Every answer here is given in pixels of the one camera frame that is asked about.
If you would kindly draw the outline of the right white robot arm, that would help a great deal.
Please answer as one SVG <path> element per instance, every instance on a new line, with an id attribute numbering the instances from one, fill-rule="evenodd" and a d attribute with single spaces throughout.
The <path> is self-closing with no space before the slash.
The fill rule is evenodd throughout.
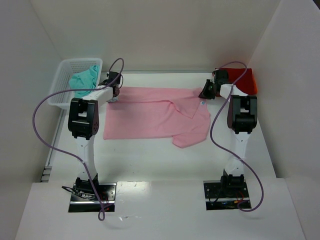
<path id="1" fill-rule="evenodd" d="M 227 100 L 227 127 L 232 133 L 232 148 L 227 150 L 231 157 L 228 159 L 220 178 L 217 198 L 234 198 L 236 193 L 245 187 L 244 158 L 247 143 L 258 122 L 257 97 L 240 90 L 229 83 L 226 69 L 216 69 L 212 73 L 213 79 L 207 79 L 199 94 L 199 98 L 211 100 L 221 96 Z"/>

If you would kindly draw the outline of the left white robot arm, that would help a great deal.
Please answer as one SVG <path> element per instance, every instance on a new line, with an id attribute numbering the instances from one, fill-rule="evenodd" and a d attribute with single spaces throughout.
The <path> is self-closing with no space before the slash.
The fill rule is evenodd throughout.
<path id="1" fill-rule="evenodd" d="M 118 99 L 122 78 L 121 73 L 108 71 L 96 90 L 83 97 L 74 97 L 70 102 L 68 130 L 75 139 L 77 156 L 82 164 L 75 180 L 76 193 L 94 195 L 99 188 L 94 162 L 94 140 L 100 127 L 99 109 Z"/>

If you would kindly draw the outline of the pink polo shirt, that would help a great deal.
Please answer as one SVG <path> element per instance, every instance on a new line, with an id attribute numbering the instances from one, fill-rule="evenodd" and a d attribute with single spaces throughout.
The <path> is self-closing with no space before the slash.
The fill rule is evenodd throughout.
<path id="1" fill-rule="evenodd" d="M 104 140 L 171 138 L 187 148 L 206 140 L 211 115 L 201 88 L 123 87 L 106 106 Z"/>

